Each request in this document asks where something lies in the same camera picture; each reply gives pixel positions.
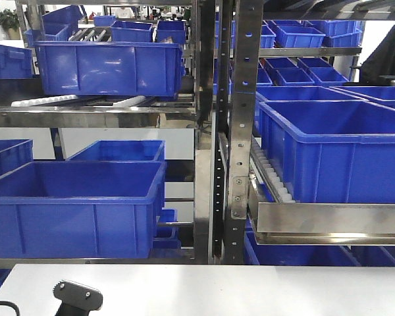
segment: person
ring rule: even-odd
[[[129,7],[117,8],[114,14],[117,18],[134,18],[133,10]]]

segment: metal shelving rack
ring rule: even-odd
[[[58,128],[192,128],[195,130],[195,159],[193,161],[168,161],[167,173],[181,174],[184,181],[194,181],[195,204],[192,223],[170,223],[171,226],[193,226],[193,249],[179,251],[175,259],[0,259],[0,268],[15,263],[201,263],[209,261],[209,209],[199,206],[196,192],[196,154],[210,149],[211,140],[201,132],[207,126],[213,100],[213,39],[215,29],[215,1],[190,0],[22,0],[17,5],[28,6],[30,24],[35,40],[44,38],[42,5],[174,5],[191,6],[191,35],[185,56],[193,62],[195,94],[180,95],[178,101],[158,102],[147,100],[131,108],[111,108],[110,101],[83,98],[71,104],[54,103],[47,106],[12,108],[0,106],[0,127],[47,127],[51,129],[53,143],[59,146]],[[169,201],[190,199],[169,199]]]
[[[242,264],[246,216],[260,244],[395,245],[395,205],[282,203],[264,174],[252,141],[258,57],[356,55],[355,49],[260,49],[262,18],[269,20],[395,20],[395,0],[293,0],[269,7],[237,0],[236,47],[230,51],[232,0],[220,3],[217,102],[213,111],[213,253],[217,262]],[[228,100],[228,63],[234,88]],[[255,172],[276,197],[264,198]]]

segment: metal shelf frame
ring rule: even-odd
[[[195,119],[193,107],[0,108],[0,127],[193,128]]]
[[[379,5],[381,1],[386,1],[388,6],[384,8]],[[283,203],[279,195],[275,194],[275,187],[269,183],[267,176],[263,177],[260,168],[255,172],[261,174],[263,182],[276,196],[276,202],[269,203],[250,168],[250,159],[255,166],[261,164],[259,158],[251,154],[258,58],[330,57],[330,63],[333,63],[335,56],[349,55],[353,56],[354,62],[361,52],[360,47],[260,49],[262,18],[395,20],[395,1],[375,0],[372,7],[361,7],[362,10],[357,7],[360,2],[295,0],[289,7],[275,10],[269,9],[269,1],[265,3],[263,0],[237,0],[234,49],[230,49],[229,43],[232,1],[220,3],[221,29],[219,49],[216,50],[218,95],[213,113],[212,246],[215,262],[244,263],[247,216],[251,218],[253,230],[260,244],[395,245],[395,205]],[[229,100],[228,63],[231,57],[234,59],[234,88]],[[309,223],[310,229],[303,229],[307,226],[303,223]]]

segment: black cable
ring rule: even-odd
[[[15,303],[8,302],[8,301],[0,301],[0,306],[10,307],[15,311],[16,316],[20,316],[19,307]]]

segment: metal rail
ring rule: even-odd
[[[260,29],[262,23],[263,0],[238,0],[236,2],[236,47],[234,52],[234,73],[232,81],[231,105],[223,106],[218,99],[218,124],[224,125],[228,147],[224,178],[223,198],[223,250],[221,261],[228,264],[243,263],[244,223],[248,205],[248,175],[250,165],[250,142],[253,130],[255,106],[256,73],[259,62]],[[221,58],[219,69],[227,69],[229,60]]]
[[[278,202],[254,150],[251,158]],[[249,201],[260,244],[395,245],[395,204],[269,203],[254,176]]]
[[[232,8],[233,0],[220,1],[219,3],[219,49],[217,56],[218,92],[212,122],[213,142],[213,239],[212,249],[216,258],[221,258],[223,252],[224,231],[224,188],[226,186],[225,171],[228,168],[228,95],[230,78],[230,41],[232,33]]]
[[[106,32],[107,32],[106,30],[102,30],[101,33],[97,36],[96,41],[101,41]]]
[[[333,57],[353,56],[361,53],[361,47],[320,47],[320,48],[261,48],[259,57]],[[230,58],[234,50],[230,49]]]
[[[86,32],[88,31],[87,28],[84,28],[83,30],[79,30],[77,31],[74,35],[69,37],[69,41],[78,41],[80,40],[82,37],[85,36]]]
[[[166,202],[193,202],[195,199],[191,197],[167,197]]]
[[[95,30],[90,30],[89,34],[84,39],[81,39],[81,41],[89,41],[94,35],[95,35]]]
[[[193,3],[192,8],[193,41],[191,47],[194,46],[195,59],[192,61],[195,68],[195,87],[196,94],[196,123],[197,130],[195,134],[196,149],[211,149],[210,140],[205,142],[207,134],[204,134],[204,128],[207,121],[210,120],[212,104],[213,104],[213,47],[215,39],[215,0],[197,0]],[[201,195],[199,188],[195,186],[195,196]],[[209,201],[210,194],[203,196],[204,201]],[[194,212],[194,247],[200,253],[197,260],[202,264],[209,262],[209,214],[211,213],[210,204],[200,202],[205,207],[200,207],[195,202]]]

